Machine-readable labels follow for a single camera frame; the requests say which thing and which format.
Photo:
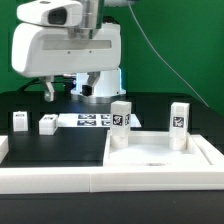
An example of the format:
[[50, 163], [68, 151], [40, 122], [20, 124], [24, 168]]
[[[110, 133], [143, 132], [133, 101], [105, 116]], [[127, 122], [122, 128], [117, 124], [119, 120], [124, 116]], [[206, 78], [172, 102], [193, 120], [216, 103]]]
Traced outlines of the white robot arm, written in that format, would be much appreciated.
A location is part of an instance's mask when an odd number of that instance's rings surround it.
[[108, 102], [123, 95], [120, 25], [103, 15], [106, 7], [132, 6], [139, 0], [33, 0], [17, 7], [11, 63], [45, 87], [55, 100], [54, 78], [74, 75], [71, 95], [86, 102]]

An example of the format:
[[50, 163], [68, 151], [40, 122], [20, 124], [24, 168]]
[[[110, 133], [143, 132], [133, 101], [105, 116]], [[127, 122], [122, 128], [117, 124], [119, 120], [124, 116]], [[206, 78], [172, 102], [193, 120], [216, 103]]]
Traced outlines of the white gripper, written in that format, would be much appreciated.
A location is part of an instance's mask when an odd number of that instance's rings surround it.
[[70, 38], [66, 28], [41, 27], [21, 23], [12, 42], [13, 69], [25, 77], [42, 77], [44, 99], [53, 102], [52, 76], [64, 73], [88, 73], [82, 95], [91, 96], [98, 71], [114, 70], [120, 64], [121, 37], [118, 24], [104, 24], [93, 39]]

